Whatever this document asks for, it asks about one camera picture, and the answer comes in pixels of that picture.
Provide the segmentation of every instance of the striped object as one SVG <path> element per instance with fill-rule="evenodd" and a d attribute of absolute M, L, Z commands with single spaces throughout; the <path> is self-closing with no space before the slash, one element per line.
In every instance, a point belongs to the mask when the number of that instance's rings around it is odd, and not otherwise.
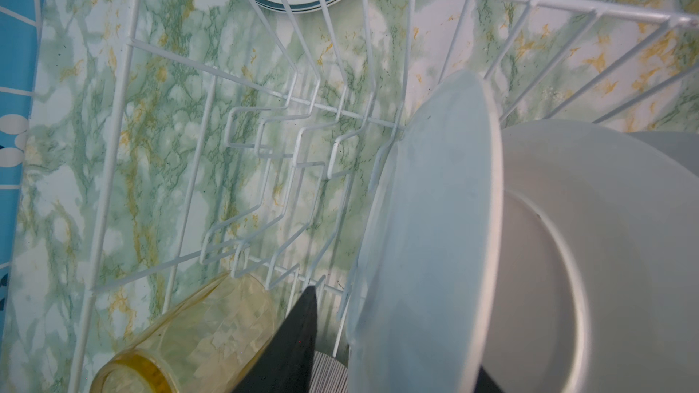
<path fill-rule="evenodd" d="M 317 350 L 313 357 L 309 393 L 347 393 L 347 367 Z"/>

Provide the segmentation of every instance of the blue fabric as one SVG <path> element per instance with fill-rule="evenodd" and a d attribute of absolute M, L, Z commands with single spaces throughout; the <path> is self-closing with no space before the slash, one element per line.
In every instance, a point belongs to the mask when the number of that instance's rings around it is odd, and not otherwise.
<path fill-rule="evenodd" d="M 0 0 L 0 7 L 36 20 L 34 0 Z M 0 12 L 0 87 L 32 91 L 39 50 L 37 28 Z M 12 245 L 31 97 L 0 91 L 0 341 L 5 324 Z"/>

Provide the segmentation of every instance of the green marble surface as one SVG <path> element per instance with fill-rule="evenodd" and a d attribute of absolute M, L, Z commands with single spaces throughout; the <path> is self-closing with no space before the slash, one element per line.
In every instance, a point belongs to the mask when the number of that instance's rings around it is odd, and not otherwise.
<path fill-rule="evenodd" d="M 699 13 L 699 0 L 603 0 Z M 373 116 L 392 120 L 398 106 L 406 48 L 407 0 L 369 0 L 372 45 L 379 90 Z M 456 28 L 463 0 L 417 0 L 412 30 L 412 56 L 405 123 L 434 88 Z M 524 7 L 497 0 L 478 0 L 471 10 L 448 70 L 468 67 L 484 72 L 498 53 Z M 0 382 L 10 392 L 63 392 L 78 332 L 83 286 L 88 271 L 96 203 L 102 179 L 105 137 L 109 128 L 115 71 L 125 40 L 127 0 L 46 0 L 40 47 L 38 97 L 31 114 L 22 203 L 17 226 L 8 314 L 0 361 Z M 366 108 L 370 91 L 363 37 L 361 0 L 343 0 L 330 8 L 350 89 L 346 109 Z M 292 58 L 308 71 L 299 39 L 288 18 L 266 12 Z M 257 20 L 247 0 L 142 0 L 138 39 L 179 55 L 205 62 L 277 91 L 284 91 L 290 68 Z M 545 66 L 581 23 L 580 16 L 536 10 L 494 74 L 496 99 L 505 105 Z M 342 82 L 337 58 L 319 12 L 299 17 L 309 40 L 311 58 L 327 79 L 319 100 L 336 107 Z M 602 19 L 571 50 L 570 56 L 525 99 L 508 124 L 540 118 L 611 64 L 652 25 Z M 696 35 L 673 31 L 612 74 L 558 117 L 592 120 L 620 101 L 694 64 Z M 312 80 L 304 74 L 296 91 L 308 94 Z M 100 282 L 108 283 L 174 256 L 183 216 L 198 129 L 211 76 L 135 51 L 127 91 L 127 109 L 119 144 Z M 699 129 L 699 81 L 670 86 L 607 122 L 623 131 Z M 200 249 L 205 231 L 255 204 L 264 163 L 251 151 L 222 147 L 226 118 L 235 106 L 280 106 L 283 101 L 231 82 L 216 86 L 204 153 L 188 215 L 183 253 Z M 290 113 L 305 112 L 294 104 Z M 311 118 L 268 128 L 264 142 L 291 152 L 302 125 L 327 122 L 333 114 L 316 111 Z M 240 118 L 236 139 L 252 143 L 255 115 Z M 327 160 L 331 143 L 361 122 L 342 117 L 337 126 L 308 135 L 303 159 Z M 362 238 L 371 205 L 367 186 L 373 155 L 390 130 L 370 125 L 343 147 L 341 168 L 354 167 L 349 208 L 333 251 L 315 277 L 344 286 Z M 309 219 L 318 168 L 307 169 L 299 200 L 273 230 L 252 243 L 252 252 L 270 255 Z M 227 237 L 249 234 L 278 214 L 288 160 L 275 161 L 264 205 L 226 230 Z M 321 184 L 310 227 L 280 258 L 280 264 L 302 266 L 325 244 L 334 229 L 345 179 Z M 180 301 L 215 273 L 216 266 L 192 260 L 179 268 L 174 301 Z M 113 353 L 162 310 L 167 273 L 162 272 L 100 295 L 87 346 L 83 391 L 87 381 Z M 275 297 L 284 308 L 280 287 Z M 330 352 L 337 330 L 332 313 L 339 298 L 324 301 L 319 347 Z M 339 356 L 346 358 L 346 347 Z"/>

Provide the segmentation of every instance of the yellow glass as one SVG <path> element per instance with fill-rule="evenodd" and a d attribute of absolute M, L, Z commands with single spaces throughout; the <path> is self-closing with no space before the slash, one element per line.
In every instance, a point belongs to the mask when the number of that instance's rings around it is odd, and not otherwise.
<path fill-rule="evenodd" d="M 90 393 L 227 393 L 275 331 L 272 299 L 250 275 L 217 276 L 97 372 Z"/>

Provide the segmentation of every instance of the white wire dish rack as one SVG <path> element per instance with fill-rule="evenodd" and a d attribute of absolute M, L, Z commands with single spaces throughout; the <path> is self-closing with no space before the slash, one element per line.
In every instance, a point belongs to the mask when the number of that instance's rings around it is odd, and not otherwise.
<path fill-rule="evenodd" d="M 450 48 L 447 52 L 446 58 L 444 59 L 443 64 L 441 65 L 440 74 L 439 74 L 439 81 L 441 82 L 442 78 L 445 77 L 447 73 L 447 68 L 448 65 L 450 64 L 450 58 L 452 56 L 453 50 L 455 45 L 457 44 L 457 41 L 459 40 L 459 35 L 461 33 L 462 26 L 466 23 L 467 21 L 467 16 L 468 13 L 466 10 L 468 9 L 469 6 L 472 6 L 473 2 L 476 0 L 466 0 L 465 3 L 463 4 L 463 11 L 461 13 L 461 16 L 459 17 L 459 21 L 457 23 L 456 31 L 454 33 L 453 38 L 451 39 L 450 43 Z M 526 88 L 514 99 L 514 101 L 508 106 L 508 107 L 503 107 L 502 110 L 502 117 L 501 120 L 504 121 L 515 109 L 517 109 L 524 98 L 531 92 L 535 86 L 537 86 L 538 83 L 540 83 L 547 74 L 549 74 L 565 57 L 568 55 L 569 50 L 578 43 L 579 40 L 592 28 L 592 26 L 602 17 L 605 18 L 611 18 L 611 19 L 621 19 L 621 20 L 626 20 L 626 21 L 633 21 L 633 22 L 638 22 L 638 23 L 648 23 L 648 24 L 654 24 L 654 25 L 659 25 L 659 28 L 656 29 L 654 32 L 652 32 L 650 35 L 645 37 L 644 39 L 640 40 L 633 48 L 630 50 L 626 51 L 623 55 L 621 55 L 615 62 L 613 62 L 611 65 L 606 67 L 600 74 L 598 74 L 596 77 L 591 79 L 589 82 L 585 83 L 578 91 L 574 92 L 570 97 L 568 97 L 566 100 L 564 100 L 562 103 L 560 103 L 558 106 L 556 106 L 554 109 L 552 109 L 549 113 L 545 115 L 545 118 L 549 118 L 551 116 L 554 116 L 564 108 L 566 108 L 571 102 L 577 100 L 581 95 L 583 95 L 585 92 L 588 90 L 592 89 L 593 87 L 597 86 L 600 82 L 602 82 L 608 75 L 613 73 L 615 70 L 618 68 L 624 66 L 625 63 L 627 63 L 631 58 L 635 57 L 637 54 L 642 52 L 644 49 L 648 48 L 653 44 L 654 42 L 658 41 L 668 33 L 668 31 L 671 31 L 676 28 L 683 28 L 686 30 L 697 30 L 699 29 L 699 17 L 689 15 L 689 14 L 683 14 L 683 13 L 672 13 L 672 12 L 661 12 L 661 11 L 656 11 L 652 9 L 643 9 L 640 7 L 632 7 L 632 6 L 625 6 L 625 5 L 620 5 L 620 4 L 611 4 L 611 3 L 601 3 L 601 2 L 595 2 L 591 0 L 502 0 L 505 2 L 510 2 L 510 3 L 516 3 L 516 4 L 524 4 L 525 9 L 524 12 L 520 15 L 519 19 L 516 20 L 514 25 L 511 27 L 509 31 L 509 35 L 507 36 L 507 39 L 502 46 L 502 48 L 499 50 L 498 55 L 495 57 L 495 60 L 489 65 L 489 68 L 485 72 L 485 79 L 490 79 L 493 77 L 494 72 L 496 71 L 496 68 L 499 66 L 501 63 L 503 57 L 507 53 L 508 49 L 510 49 L 515 42 L 515 39 L 517 39 L 518 35 L 520 34 L 520 31 L 524 27 L 525 23 L 528 21 L 530 18 L 530 15 L 532 12 L 537 9 L 537 8 L 547 8 L 547 9 L 557 9 L 557 10 L 563 10 L 566 12 L 572 12 L 572 13 L 582 13 L 586 14 L 587 17 L 582 23 L 582 25 L 577 29 L 577 31 L 574 32 L 573 36 L 567 40 L 567 42 L 564 43 L 563 47 L 561 47 L 557 53 L 550 59 L 550 61 L 546 64 L 546 66 L 541 70 L 541 72 L 536 76 L 536 78 L 532 79 L 529 84 L 526 86 Z M 369 182 L 369 190 L 372 190 L 372 187 L 375 186 L 376 181 L 378 180 L 378 175 L 380 174 L 380 169 L 381 169 L 381 163 L 383 160 L 383 157 L 387 154 L 389 151 L 391 144 L 394 142 L 397 133 L 400 130 L 400 120 L 403 115 L 403 108 L 406 100 L 406 92 L 407 92 L 407 87 L 408 87 L 408 81 L 409 81 L 409 74 L 408 74 L 408 68 L 410 64 L 410 54 L 411 54 L 411 43 L 410 39 L 413 37 L 413 17 L 415 15 L 415 2 L 416 0 L 408 0 L 408 10 L 407 10 L 407 31 L 406 31 L 406 38 L 407 38 L 407 44 L 406 44 L 406 52 L 405 52 L 405 59 L 404 59 L 404 70 L 403 70 L 403 81 L 402 81 L 402 91 L 401 93 L 397 96 L 398 97 L 398 109 L 397 112 L 395 113 L 394 117 L 392 120 L 382 120 L 380 118 L 374 118 L 372 117 L 372 109 L 374 107 L 374 102 L 375 102 L 375 96 L 377 93 L 377 79 L 376 79 L 376 70 L 375 70 L 375 62 L 374 62 L 374 53 L 372 51 L 372 43 L 368 42 L 366 43 L 366 61 L 368 64 L 368 71 L 369 71 L 369 84 L 371 87 L 371 93 L 369 95 L 368 101 L 364 104 L 365 109 L 363 109 L 362 112 L 356 113 L 352 111 L 348 111 L 345 109 L 345 101 L 348 98 L 348 85 L 347 85 L 347 76 L 345 75 L 345 70 L 342 67 L 339 67 L 340 69 L 340 75 L 342 77 L 344 86 L 341 91 L 341 97 L 339 104 L 335 107 L 329 106 L 328 104 L 322 104 L 318 100 L 318 93 L 319 93 L 319 88 L 324 80 L 323 76 L 321 75 L 317 65 L 314 63 L 312 58 L 312 55 L 310 54 L 309 51 L 309 45 L 308 42 L 311 42 L 312 40 L 306 40 L 303 37 L 303 34 L 301 32 L 301 29 L 299 27 L 299 23 L 297 22 L 297 15 L 292 13 L 291 8 L 289 6 L 288 0 L 281 0 L 282 4 L 284 4 L 284 9 L 286 10 L 286 15 L 289 19 L 289 22 L 291 23 L 293 27 L 293 32 L 296 34 L 296 36 L 299 38 L 299 41 L 301 43 L 301 46 L 303 48 L 303 52 L 305 53 L 305 59 L 303 60 L 303 64 L 297 64 L 292 57 L 289 55 L 287 52 L 287 49 L 284 46 L 284 43 L 280 41 L 279 37 L 276 35 L 275 31 L 272 29 L 272 26 L 270 25 L 269 21 L 267 20 L 267 17 L 264 12 L 262 12 L 260 6 L 255 2 L 255 0 L 249 0 L 250 6 L 252 6 L 252 9 L 255 11 L 257 14 L 258 18 L 264 25 L 265 29 L 268 31 L 269 35 L 274 39 L 275 44 L 279 47 L 279 49 L 282 52 L 282 55 L 286 59 L 286 61 L 289 63 L 289 67 L 292 70 L 291 74 L 291 79 L 287 83 L 286 88 L 283 90 L 279 89 L 273 89 L 269 88 L 267 86 L 260 85 L 258 83 L 254 83 L 253 81 L 242 77 L 242 76 L 235 76 L 233 74 L 229 74 L 227 72 L 224 72 L 220 69 L 214 68 L 212 66 L 205 65 L 203 63 L 199 63 L 197 61 L 194 61 L 192 59 L 189 59 L 187 57 L 179 56 L 175 53 L 172 53 L 170 51 L 163 50 L 160 47 L 153 46 L 151 44 L 148 44 L 144 41 L 141 41 L 139 39 L 136 39 L 135 34 L 136 34 L 136 24 L 138 20 L 138 11 L 139 11 L 139 6 L 141 4 L 141 0 L 129 0 L 129 15 L 128 15 L 128 24 L 127 24 L 127 41 L 125 42 L 125 46 L 122 51 L 122 58 L 119 62 L 119 68 L 117 71 L 117 76 L 116 76 L 116 84 L 115 84 L 115 96 L 114 96 L 114 102 L 113 102 L 113 107 L 112 107 L 112 122 L 111 126 L 109 129 L 109 135 L 108 135 L 108 145 L 107 145 L 107 151 L 106 151 L 106 161 L 105 161 L 105 167 L 104 167 L 104 176 L 102 180 L 103 188 L 100 191 L 100 196 L 99 196 L 99 205 L 97 209 L 97 214 L 96 214 L 96 225 L 94 228 L 94 236 L 92 239 L 92 248 L 91 248 L 91 257 L 90 257 L 90 271 L 89 274 L 87 275 L 87 282 L 85 285 L 84 289 L 84 302 L 82 306 L 82 311 L 80 315 L 80 328 L 78 332 L 78 339 L 77 343 L 75 346 L 75 354 L 74 354 L 74 359 L 72 361 L 72 366 L 71 366 L 71 377 L 70 377 L 70 382 L 69 382 L 69 388 L 68 390 L 71 393 L 76 393 L 79 388 L 80 388 L 80 381 L 83 378 L 81 376 L 82 371 L 83 371 L 83 360 L 84 360 L 84 354 L 85 354 L 85 347 L 87 344 L 87 337 L 88 337 L 88 332 L 89 328 L 91 325 L 91 316 L 93 311 L 95 310 L 95 301 L 98 295 L 101 293 L 104 293 L 109 290 L 113 290 L 119 286 L 125 285 L 127 283 L 131 283 L 132 281 L 144 278 L 145 276 L 155 274 L 159 271 L 165 271 L 169 269 L 170 275 L 169 275 L 169 280 L 166 288 L 166 295 L 165 295 L 165 301 L 163 305 L 163 311 L 167 310 L 171 297 L 173 294 L 173 287 L 175 284 L 175 277 L 177 274 L 178 270 L 178 265 L 180 263 L 183 263 L 185 261 L 188 261 L 190 259 L 198 258 L 199 261 L 202 264 L 209 264 L 209 263 L 214 263 L 216 261 L 220 261 L 223 258 L 228 258 L 228 257 L 233 257 L 232 261 L 232 270 L 234 273 L 234 276 L 240 276 L 243 274 L 250 273 L 252 271 L 261 269 L 261 268 L 266 268 L 266 279 L 264 279 L 264 284 L 267 289 L 273 289 L 276 286 L 278 286 L 280 283 L 288 281 L 289 279 L 292 280 L 292 285 L 291 285 L 291 292 L 289 295 L 289 298 L 292 299 L 296 294 L 298 294 L 298 289 L 297 285 L 299 282 L 301 282 L 301 285 L 303 287 L 307 285 L 316 285 L 317 286 L 317 292 L 319 295 L 319 303 L 322 303 L 323 301 L 323 295 L 325 293 L 332 293 L 333 295 L 337 297 L 341 297 L 341 302 L 340 302 L 340 310 L 337 313 L 337 316 L 340 320 L 340 329 L 337 333 L 337 339 L 335 340 L 335 349 L 334 353 L 337 352 L 337 347 L 340 343 L 340 335 L 343 330 L 343 324 L 345 322 L 345 314 L 346 314 L 346 306 L 347 306 L 347 300 L 350 297 L 350 292 L 351 288 L 348 285 L 345 285 L 344 289 L 338 288 L 338 287 L 332 287 L 330 286 L 327 281 L 326 281 L 326 276 L 321 275 L 316 278 L 316 268 L 319 265 L 319 262 L 321 261 L 321 258 L 323 255 L 325 255 L 332 245 L 335 237 L 337 236 L 337 233 L 340 231 L 340 223 L 342 221 L 341 217 L 343 213 L 345 212 L 345 209 L 347 207 L 347 196 L 350 191 L 350 187 L 352 185 L 352 179 L 354 176 L 354 171 L 352 169 L 348 170 L 339 170 L 337 168 L 338 164 L 337 162 L 337 155 L 338 152 L 341 149 L 341 146 L 344 142 L 347 140 L 355 137 L 362 135 L 365 133 L 367 126 L 370 123 L 373 123 L 377 126 L 388 128 L 390 130 L 390 135 L 388 135 L 386 141 L 384 144 L 382 144 L 375 155 L 375 160 L 373 162 L 373 170 L 371 172 L 371 180 Z M 332 45 L 334 46 L 333 50 L 335 55 L 338 58 L 338 62 L 341 61 L 341 52 L 338 49 L 338 43 L 336 39 L 336 32 L 333 28 L 333 22 L 331 21 L 331 16 L 328 13 L 328 7 L 326 4 L 325 0 L 319 0 L 320 7 L 321 7 L 321 12 L 323 14 L 325 23 L 327 24 L 327 31 L 329 32 L 330 38 Z M 370 18 L 369 18 L 369 4 L 368 0 L 362 0 L 362 11 L 363 11 L 363 31 L 364 34 L 363 36 L 365 39 L 369 40 L 371 39 L 371 25 L 370 25 Z M 186 190 L 186 195 L 185 195 L 185 203 L 182 212 L 182 215 L 185 217 L 185 223 L 182 225 L 180 228 L 178 228 L 178 238 L 177 238 L 177 246 L 176 246 L 176 255 L 174 258 L 172 258 L 169 261 L 162 262 L 161 264 L 158 264 L 157 266 L 153 266 L 147 270 L 140 271 L 138 273 L 128 275 L 124 278 L 121 278 L 119 280 L 113 281 L 111 283 L 107 283 L 104 285 L 99 285 L 99 271 L 100 271 L 100 266 L 101 266 L 101 256 L 102 256 L 102 251 L 103 251 L 103 244 L 104 244 L 104 239 L 105 239 L 105 233 L 107 229 L 107 220 L 108 220 L 108 210 L 110 206 L 110 196 L 112 192 L 112 185 L 114 181 L 114 176 L 115 176 L 115 170 L 117 166 L 117 159 L 118 159 L 118 147 L 119 147 L 119 134 L 121 131 L 121 126 L 122 126 L 122 117 L 125 111 L 126 107 L 126 90 L 127 90 L 127 85 L 129 83 L 129 71 L 131 68 L 131 59 L 132 59 L 132 54 L 134 52 L 134 49 L 141 49 L 142 51 L 146 51 L 148 53 L 151 53 L 155 56 L 161 56 L 164 58 L 167 58 L 171 61 L 181 63 L 185 66 L 193 67 L 197 70 L 206 72 L 208 74 L 213 75 L 213 79 L 210 83 L 209 89 L 208 89 L 208 96 L 206 98 L 205 102 L 205 107 L 204 107 L 204 116 L 201 119 L 201 126 L 200 126 L 200 134 L 198 137 L 197 141 L 197 147 L 194 153 L 194 160 L 192 161 L 191 169 L 189 170 L 189 173 L 191 173 L 191 177 L 189 179 L 189 183 L 187 185 L 187 190 Z M 298 92 L 295 92 L 295 89 L 298 85 L 300 85 L 300 82 L 302 80 L 302 75 L 304 73 L 304 70 L 306 70 L 306 74 L 309 75 L 312 79 L 314 79 L 314 83 L 311 85 L 311 90 L 310 90 L 310 95 L 308 97 L 300 97 L 296 96 L 294 94 L 298 94 Z M 646 98 L 662 91 L 663 89 L 671 86 L 673 83 L 680 82 L 683 78 L 687 77 L 689 74 L 692 74 L 699 70 L 699 63 L 694 64 L 690 66 L 689 68 L 686 68 L 685 70 L 675 74 L 674 76 L 671 76 L 670 78 L 666 79 L 664 82 L 658 83 L 655 86 L 652 86 L 650 89 L 647 91 L 643 92 L 642 94 L 635 96 L 631 98 L 630 100 L 624 102 L 623 104 L 620 104 L 618 107 L 612 109 L 610 112 L 600 116 L 596 120 L 594 120 L 595 123 L 602 122 L 604 120 L 607 120 L 616 114 L 622 112 L 625 109 L 628 109 L 635 104 L 645 100 Z M 259 197 L 259 202 L 257 205 L 254 205 L 253 207 L 244 210 L 238 215 L 233 216 L 232 218 L 229 218 L 223 222 L 217 223 L 213 225 L 208 232 L 206 233 L 202 247 L 199 251 L 189 253 L 187 255 L 182 255 L 182 244 L 183 240 L 185 238 L 185 226 L 187 224 L 187 215 L 189 213 L 189 209 L 191 206 L 192 202 L 192 196 L 194 193 L 194 187 L 195 183 L 197 180 L 197 169 L 198 169 L 198 164 L 200 157 L 202 155 L 203 149 L 204 149 L 204 137 L 205 137 L 205 132 L 207 131 L 208 128 L 208 121 L 209 117 L 211 115 L 211 110 L 213 106 L 213 101 L 214 101 L 214 88 L 216 85 L 216 82 L 218 79 L 224 79 L 227 81 L 231 81 L 232 83 L 237 83 L 240 84 L 241 86 L 246 86 L 249 88 L 252 88 L 258 92 L 262 92 L 271 96 L 274 96 L 276 98 L 280 98 L 281 100 L 284 101 L 284 104 L 280 107 L 234 107 L 230 110 L 229 115 L 228 115 L 228 123 L 226 124 L 225 128 L 225 133 L 222 138 L 224 146 L 228 148 L 237 148 L 241 149 L 245 152 L 252 153 L 256 158 L 258 158 L 261 162 L 264 164 L 264 179 L 263 182 L 260 182 L 259 190 L 258 190 L 258 197 Z M 291 114 L 292 108 L 299 108 L 305 106 L 304 109 L 302 109 L 300 114 Z M 298 134 L 296 135 L 295 138 L 295 146 L 293 148 L 293 153 L 283 153 L 283 151 L 279 151 L 278 149 L 275 149 L 274 147 L 264 144 L 263 143 L 263 137 L 264 137 L 264 130 L 267 126 L 269 126 L 272 123 L 281 123 L 281 122 L 287 122 L 287 121 L 296 121 L 296 120 L 307 120 L 311 119 L 312 115 L 316 111 L 329 111 L 331 113 L 334 113 L 334 120 L 325 122 L 325 123 L 317 123 L 317 124 L 311 124 L 311 125 L 305 125 L 302 126 L 302 128 L 298 131 Z M 258 128 L 257 128 L 257 135 L 254 143 L 240 143 L 240 142 L 234 142 L 233 141 L 233 136 L 235 135 L 236 131 L 236 119 L 238 119 L 241 115 L 244 113 L 265 113 L 267 116 L 260 116 L 259 123 L 258 123 Z M 335 139 L 331 152 L 329 155 L 327 155 L 326 160 L 318 160 L 318 161 L 306 161 L 302 160 L 301 156 L 301 145 L 303 141 L 304 134 L 310 133 L 311 131 L 314 130 L 323 130 L 323 129 L 331 129 L 334 127 L 337 127 L 338 123 L 340 120 L 344 117 L 348 116 L 351 118 L 355 119 L 360 119 L 361 120 L 361 126 L 351 132 L 345 133 L 343 135 L 337 136 Z M 267 185 L 266 185 L 266 179 L 267 179 L 267 174 L 270 170 L 270 164 L 272 160 L 288 160 L 290 161 L 289 164 L 289 173 L 287 176 L 287 181 L 284 186 L 283 190 L 283 205 L 282 205 L 282 211 L 280 214 L 277 214 L 274 218 L 271 218 L 267 222 L 261 223 L 260 226 L 254 230 L 250 231 L 248 234 L 245 234 L 242 237 L 234 237 L 230 239 L 225 239 L 221 242 L 215 243 L 214 240 L 214 235 L 218 233 L 219 231 L 224 231 L 228 226 L 231 224 L 234 224 L 235 222 L 245 218 L 246 216 L 254 213 L 260 206 L 261 206 L 261 201 L 262 198 L 264 197 L 265 191 Z M 307 173 L 307 169 L 310 169 L 311 167 L 316 167 L 320 168 L 323 172 L 323 176 L 320 176 L 317 179 L 317 182 L 315 183 L 315 196 L 314 199 L 317 201 L 318 193 L 319 193 L 319 188 L 321 185 L 321 182 L 324 179 L 344 179 L 344 189 L 343 189 L 343 196 L 340 200 L 340 205 L 338 206 L 337 210 L 337 219 L 336 219 L 336 224 L 334 227 L 334 231 L 331 233 L 329 238 L 327 239 L 327 242 L 323 245 L 323 247 L 320 249 L 318 254 L 315 256 L 315 258 L 312 259 L 310 262 L 310 265 L 305 268 L 305 270 L 301 270 L 301 263 L 296 263 L 292 266 L 289 267 L 284 267 L 280 266 L 278 264 L 280 256 L 284 255 L 285 251 L 293 244 L 293 242 L 304 232 L 306 231 L 309 226 L 313 223 L 313 211 L 315 210 L 315 205 L 311 206 L 311 213 L 310 213 L 310 220 L 305 223 L 304 225 L 301 226 L 301 229 L 299 229 L 297 232 L 292 234 L 291 237 L 289 237 L 287 240 L 285 240 L 284 243 L 281 243 L 280 246 L 273 252 L 273 254 L 267 258 L 256 258 L 253 255 L 250 255 L 249 253 L 249 246 L 251 240 L 253 240 L 255 237 L 259 236 L 260 234 L 263 234 L 266 230 L 269 230 L 272 228 L 274 225 L 279 223 L 282 219 L 284 219 L 285 214 L 287 213 L 287 209 L 292 205 L 292 201 L 298 200 L 298 195 L 292 195 L 292 186 L 294 185 L 294 180 L 299 179 L 300 180 L 305 176 L 305 173 Z M 290 300 L 287 306 L 290 308 L 293 304 L 293 300 Z"/>

